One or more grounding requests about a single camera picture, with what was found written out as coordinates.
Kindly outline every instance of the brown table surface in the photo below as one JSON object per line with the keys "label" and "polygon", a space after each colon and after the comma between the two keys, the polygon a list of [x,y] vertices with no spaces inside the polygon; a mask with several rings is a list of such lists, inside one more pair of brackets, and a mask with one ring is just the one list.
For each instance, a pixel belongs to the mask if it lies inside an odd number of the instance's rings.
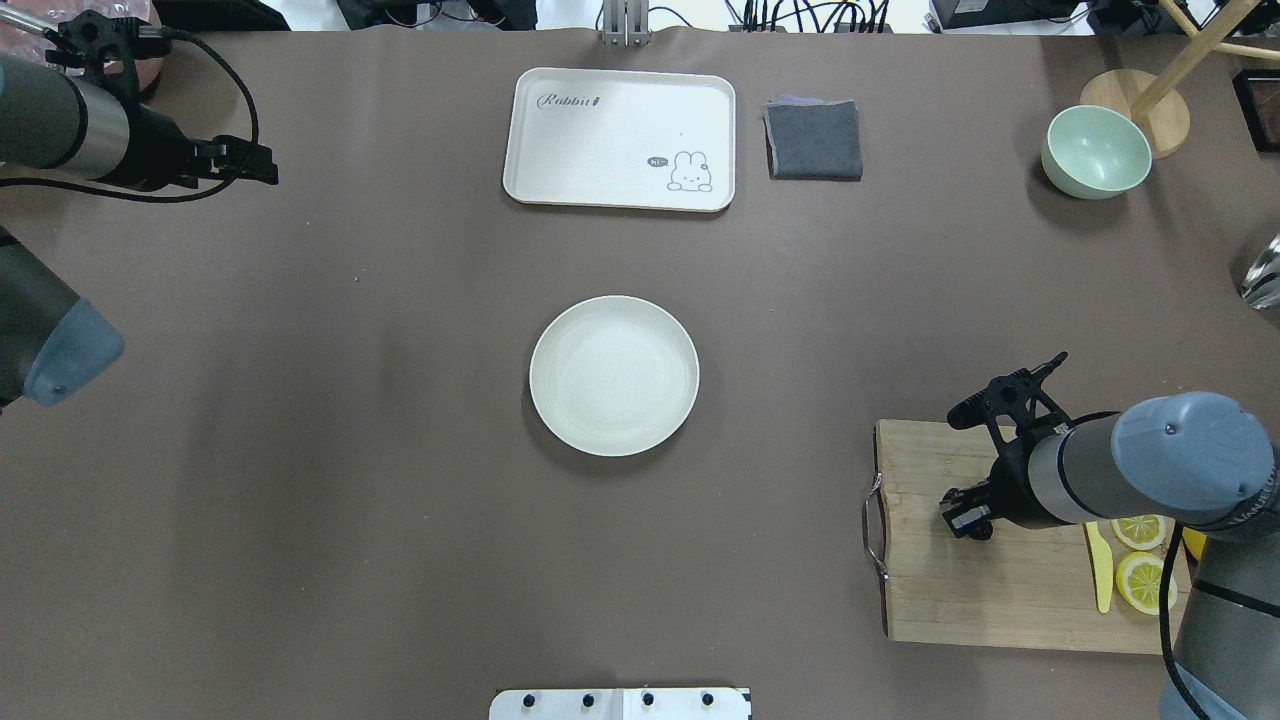
{"label": "brown table surface", "polygon": [[[1280,161],[1238,60],[1183,83],[1190,138],[1146,184],[1083,202],[1038,169],[1048,120],[1179,38],[211,40],[279,187],[0,195],[128,341],[3,418],[6,717],[463,720],[499,688],[646,683],[750,687],[760,719],[1155,717],[1153,657],[886,639],[859,505],[877,419],[940,420],[1061,348],[1073,413],[1203,388],[1280,432],[1280,333],[1234,290],[1280,231]],[[509,200],[536,65],[727,78],[732,205]],[[769,179],[781,92],[859,102],[861,182]],[[207,136],[247,132],[236,102],[182,49],[154,105]],[[562,445],[526,383],[543,328],[605,293],[668,309],[701,359],[685,427],[630,459]]]}

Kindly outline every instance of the wooden cutting board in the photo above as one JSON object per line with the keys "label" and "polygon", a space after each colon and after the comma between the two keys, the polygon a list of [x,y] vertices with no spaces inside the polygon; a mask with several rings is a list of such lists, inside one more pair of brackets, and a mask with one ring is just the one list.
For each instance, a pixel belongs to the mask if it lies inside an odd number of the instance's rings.
{"label": "wooden cutting board", "polygon": [[[888,637],[895,641],[1160,655],[1157,618],[1119,592],[1097,611],[1082,525],[1041,530],[996,520],[992,539],[951,536],[938,510],[947,488],[987,477],[996,450],[986,428],[881,420],[876,464],[883,475]],[[1100,523],[1115,562],[1132,552]],[[1165,548],[1152,551],[1164,557]],[[1176,637],[1190,591],[1179,553]]]}

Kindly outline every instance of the round plate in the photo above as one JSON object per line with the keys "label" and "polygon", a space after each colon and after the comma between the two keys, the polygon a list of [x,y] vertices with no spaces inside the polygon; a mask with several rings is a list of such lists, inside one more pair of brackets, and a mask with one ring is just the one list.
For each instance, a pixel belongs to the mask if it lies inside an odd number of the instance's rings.
{"label": "round plate", "polygon": [[529,391],[566,443],[605,457],[671,437],[698,396],[698,351],[678,320],[622,295],[584,300],[543,331]]}

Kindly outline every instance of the rectangular tray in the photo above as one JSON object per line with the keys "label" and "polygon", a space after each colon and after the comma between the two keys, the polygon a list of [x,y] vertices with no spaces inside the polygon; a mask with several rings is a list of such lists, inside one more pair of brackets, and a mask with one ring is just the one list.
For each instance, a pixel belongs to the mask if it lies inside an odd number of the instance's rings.
{"label": "rectangular tray", "polygon": [[716,76],[534,68],[516,82],[502,186],[520,202],[721,210],[735,113]]}

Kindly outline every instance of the gray cloth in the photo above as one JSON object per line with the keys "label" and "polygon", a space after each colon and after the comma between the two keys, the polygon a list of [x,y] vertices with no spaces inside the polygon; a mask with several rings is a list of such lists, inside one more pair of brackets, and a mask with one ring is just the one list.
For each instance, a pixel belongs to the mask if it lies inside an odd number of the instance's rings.
{"label": "gray cloth", "polygon": [[858,105],[783,96],[764,104],[769,174],[776,178],[863,179]]}

